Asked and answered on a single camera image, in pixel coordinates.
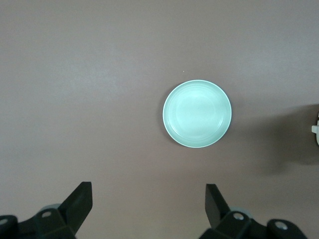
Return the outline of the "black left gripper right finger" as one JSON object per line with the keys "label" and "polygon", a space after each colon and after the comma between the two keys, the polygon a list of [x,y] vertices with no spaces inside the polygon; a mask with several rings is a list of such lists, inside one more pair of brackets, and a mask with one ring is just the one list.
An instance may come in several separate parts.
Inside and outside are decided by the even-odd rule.
{"label": "black left gripper right finger", "polygon": [[246,213],[232,210],[217,185],[205,188],[205,211],[210,223],[201,239],[305,239],[306,235],[294,223],[271,219],[264,226]]}

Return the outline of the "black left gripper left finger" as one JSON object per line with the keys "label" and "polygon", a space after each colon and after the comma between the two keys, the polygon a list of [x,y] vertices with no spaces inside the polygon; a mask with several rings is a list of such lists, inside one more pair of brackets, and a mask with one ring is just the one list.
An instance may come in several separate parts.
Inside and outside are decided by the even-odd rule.
{"label": "black left gripper left finger", "polygon": [[2,239],[74,239],[93,206],[92,183],[81,182],[61,203],[48,205],[30,219],[1,215]]}

